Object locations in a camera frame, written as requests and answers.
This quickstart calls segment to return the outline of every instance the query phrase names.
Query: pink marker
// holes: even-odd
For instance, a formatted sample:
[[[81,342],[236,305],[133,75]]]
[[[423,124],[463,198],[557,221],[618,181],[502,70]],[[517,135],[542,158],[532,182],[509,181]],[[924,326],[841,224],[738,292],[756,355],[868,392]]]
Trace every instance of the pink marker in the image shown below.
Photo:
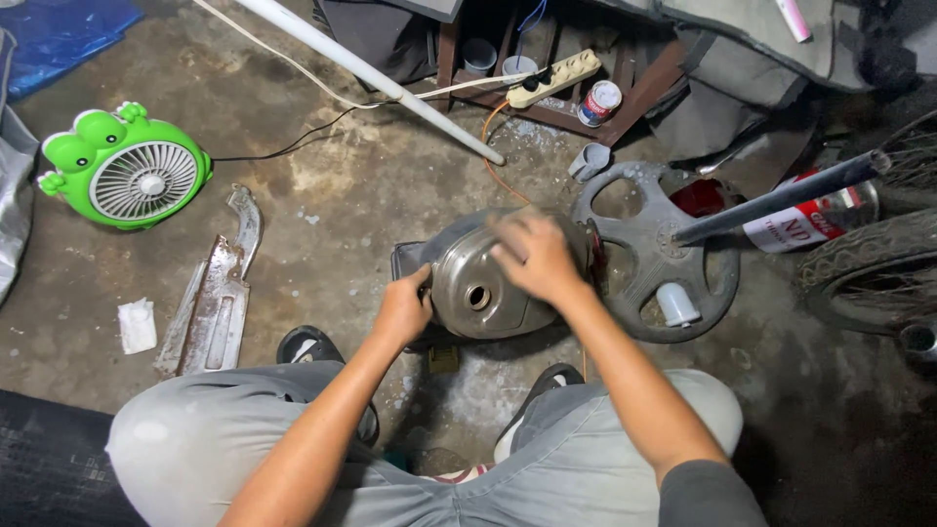
[[[803,15],[800,14],[800,8],[797,7],[795,0],[774,0],[784,15],[784,21],[787,27],[791,28],[791,33],[797,42],[803,42],[811,37],[811,30],[807,29],[807,23],[804,22]]]

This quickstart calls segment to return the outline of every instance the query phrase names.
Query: fan grille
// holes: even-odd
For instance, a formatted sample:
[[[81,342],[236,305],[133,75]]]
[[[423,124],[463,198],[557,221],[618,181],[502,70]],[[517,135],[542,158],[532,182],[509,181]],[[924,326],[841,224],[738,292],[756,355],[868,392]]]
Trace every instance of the fan grille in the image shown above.
[[[108,218],[155,218],[188,195],[198,169],[192,153],[176,143],[137,143],[101,164],[88,195],[97,212]]]

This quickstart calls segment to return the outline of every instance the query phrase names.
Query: blue wire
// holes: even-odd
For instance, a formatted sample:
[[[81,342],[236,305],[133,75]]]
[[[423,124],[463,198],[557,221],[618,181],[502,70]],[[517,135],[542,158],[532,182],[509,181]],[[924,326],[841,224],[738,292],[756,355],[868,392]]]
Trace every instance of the blue wire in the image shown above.
[[[537,14],[537,11],[540,11],[540,15],[537,17],[537,20],[534,21],[533,25],[527,29],[521,29],[522,27],[524,27],[524,24],[528,22],[528,20],[530,20],[534,15]],[[545,11],[546,11],[546,0],[540,0],[540,4],[537,4],[537,7],[535,7],[530,12],[528,17],[525,18],[524,21],[521,22],[521,24],[517,26],[517,31],[520,31],[521,34],[517,37],[517,64],[514,65],[514,69],[521,68],[521,51],[524,50],[524,34],[527,31],[530,31],[531,29],[537,27],[537,24],[540,23],[540,19],[543,18],[543,13]]]

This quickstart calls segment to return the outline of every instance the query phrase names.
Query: concrete floor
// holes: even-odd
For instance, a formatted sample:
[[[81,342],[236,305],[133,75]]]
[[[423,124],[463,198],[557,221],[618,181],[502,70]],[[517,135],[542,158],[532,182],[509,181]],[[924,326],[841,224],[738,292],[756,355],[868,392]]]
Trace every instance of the concrete floor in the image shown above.
[[[309,18],[311,3],[288,4]],[[262,155],[341,111],[194,4],[145,9],[126,41],[16,105],[38,137],[69,128],[82,110],[128,99],[214,157]],[[234,12],[336,91],[364,98],[335,64]],[[462,105],[451,114],[472,133],[484,116]],[[492,144],[508,159],[502,177],[537,203],[566,207],[577,188],[565,170],[587,141],[498,121]],[[114,413],[153,385],[156,352],[122,354],[117,306],[146,296],[162,335],[193,264],[216,233],[236,231],[224,205],[231,183],[253,191],[266,221],[248,276],[243,367],[273,363],[276,344],[298,324],[320,327],[350,356],[377,312],[395,243],[426,239],[480,208],[516,204],[477,156],[400,108],[356,111],[320,136],[288,157],[217,165],[199,196],[145,232],[97,226],[37,196],[22,274],[0,310],[0,388]],[[660,160],[662,152],[651,138],[635,139],[616,159]],[[662,367],[703,369],[736,391],[747,420],[736,463],[773,523],[923,524],[920,512],[937,500],[927,454],[937,438],[934,390],[892,341],[824,327],[804,313],[790,286],[797,260],[745,252],[725,319],[700,339],[648,352]],[[421,356],[401,355],[374,398],[378,447],[406,452],[423,474],[491,460],[537,375],[558,361],[582,364],[578,342],[556,329],[461,353],[462,368],[450,375],[429,375]]]

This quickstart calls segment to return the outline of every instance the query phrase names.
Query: black power cord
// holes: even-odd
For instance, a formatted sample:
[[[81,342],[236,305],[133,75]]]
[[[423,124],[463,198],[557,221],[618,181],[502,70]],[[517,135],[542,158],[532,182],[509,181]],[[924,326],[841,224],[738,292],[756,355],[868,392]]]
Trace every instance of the black power cord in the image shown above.
[[[466,98],[462,98],[462,99],[464,99],[464,100],[471,100],[472,98],[478,97],[478,96],[480,96],[480,95],[485,95],[485,94],[488,94],[488,93],[491,93],[491,92],[494,92],[494,91],[502,90],[502,89],[504,89],[504,88],[511,89],[511,88],[513,88],[513,87],[515,87],[515,86],[517,86],[517,85],[523,84],[526,80],[527,80],[527,79],[521,80],[521,81],[517,81],[516,83],[505,84],[505,85],[503,85],[503,86],[496,86],[496,87],[494,87],[494,88],[491,88],[491,89],[488,89],[488,90],[484,90],[483,92],[478,93],[478,94],[476,94],[476,95],[473,95],[473,96],[471,96],[471,97],[466,97]],[[444,99],[449,99],[449,98],[448,98],[448,97],[425,98],[425,99],[423,99],[423,102],[429,102],[429,101],[432,101],[432,100],[444,100]],[[396,100],[384,100],[384,101],[381,101],[381,102],[375,102],[374,104],[382,106],[382,105],[385,105],[385,104],[400,104],[400,102],[399,102],[399,101],[396,101]],[[303,139],[305,139],[306,137],[309,137],[310,134],[316,133],[316,132],[318,132],[318,131],[325,130],[326,128],[330,127],[331,125],[334,125],[335,123],[337,123],[339,119],[341,119],[342,117],[348,115],[349,113],[351,113],[351,112],[353,112],[353,111],[355,111],[355,110],[358,110],[358,109],[357,109],[357,108],[348,108],[348,109],[345,110],[344,112],[340,113],[340,114],[338,115],[338,117],[336,117],[335,119],[333,119],[333,120],[330,121],[329,123],[326,123],[326,124],[324,124],[324,125],[322,125],[322,126],[320,126],[320,127],[312,128],[312,129],[309,130],[308,132],[306,132],[306,133],[304,133],[303,135],[299,136],[299,139],[297,139],[296,141],[290,143],[288,146],[285,146],[285,147],[283,147],[283,148],[277,150],[276,152],[274,152],[274,153],[272,153],[272,154],[267,154],[266,156],[245,156],[245,157],[240,157],[240,158],[215,158],[215,159],[212,159],[212,161],[215,162],[215,163],[223,163],[223,162],[226,162],[226,161],[264,161],[264,160],[266,160],[266,159],[279,158],[280,156],[286,156],[287,154],[292,154],[293,152],[299,150],[300,148],[303,148],[303,147],[306,146],[307,144],[310,144],[310,143],[312,143],[313,141],[315,141],[315,140],[309,140],[309,141],[307,141],[307,142],[305,142],[305,143],[303,143],[303,144],[300,144],[300,142],[301,142]]]

